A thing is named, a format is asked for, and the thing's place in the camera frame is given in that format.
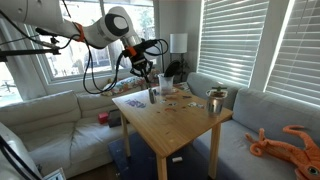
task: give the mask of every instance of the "orange octopus plush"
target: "orange octopus plush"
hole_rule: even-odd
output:
[[[303,126],[289,125],[283,128],[283,131],[289,134],[299,136],[305,144],[302,150],[289,143],[274,141],[264,136],[264,129],[259,130],[259,141],[246,133],[246,138],[252,143],[250,152],[256,156],[262,156],[262,150],[277,158],[294,163],[297,166],[295,173],[298,180],[316,180],[320,179],[320,148],[313,142],[311,137],[302,131]]]

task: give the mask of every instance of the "lamp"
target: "lamp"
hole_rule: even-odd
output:
[[[183,54],[187,52],[188,45],[188,34],[180,33],[180,34],[170,34],[170,61],[172,61],[172,54],[180,54],[180,62],[181,62],[181,75],[180,82],[182,82],[183,78],[183,67],[186,65]]]

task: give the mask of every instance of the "table top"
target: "table top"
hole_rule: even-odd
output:
[[[162,158],[232,116],[231,110],[223,108],[219,117],[209,117],[205,109],[206,100],[175,90],[173,95],[176,98],[157,95],[155,104],[150,103],[147,90],[112,99],[146,143]]]

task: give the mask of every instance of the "window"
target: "window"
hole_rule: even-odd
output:
[[[11,73],[6,64],[0,62],[0,107],[21,101],[22,99]]]
[[[198,72],[248,86],[268,0],[205,0]]]
[[[122,6],[126,9],[127,13],[130,15],[130,18],[134,24],[134,29],[139,35],[139,37],[144,39],[154,39],[154,12],[153,12],[153,3],[152,1],[143,1],[147,2],[146,4],[112,4],[105,1],[103,7],[100,7],[99,1],[65,1],[68,11],[71,15],[71,20],[78,22],[83,26],[92,25],[98,19],[102,17],[101,8],[107,13],[109,9],[115,6]],[[70,19],[66,8],[61,2],[61,11],[65,19]],[[50,42],[48,36],[41,36],[41,40]],[[57,38],[59,40],[58,46],[62,47],[67,42],[67,38]],[[123,45],[120,40],[117,40],[109,44],[104,49],[94,49],[90,47],[92,57],[93,57],[93,72],[99,74],[99,72],[112,73],[115,70],[115,62],[118,59],[121,51],[123,50]],[[46,54],[47,61],[43,63],[51,81],[55,80],[66,80],[69,78],[82,78],[85,69],[88,64],[89,51],[84,43],[78,43],[72,41],[70,45],[60,50],[60,55]],[[128,58],[123,58],[121,60],[120,69],[131,68],[131,62]]]
[[[266,92],[320,105],[320,1],[296,0]]]

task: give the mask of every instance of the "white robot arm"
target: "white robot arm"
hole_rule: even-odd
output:
[[[0,9],[17,22],[33,25],[46,31],[87,41],[94,48],[102,49],[121,39],[125,46],[141,43],[133,29],[129,15],[122,7],[114,7],[93,25],[82,27],[78,23],[63,19],[58,0],[10,0],[0,1]]]
[[[122,55],[129,57],[132,63],[130,72],[145,78],[150,101],[155,102],[154,92],[147,77],[151,71],[152,62],[144,57],[144,52],[155,46],[158,40],[142,41],[134,31],[131,19],[124,8],[110,9],[104,17],[87,27],[64,19],[58,0],[0,1],[0,12],[0,18],[6,16],[6,19],[37,26],[49,34],[85,42],[97,49],[105,48],[108,44],[120,39],[125,47]]]

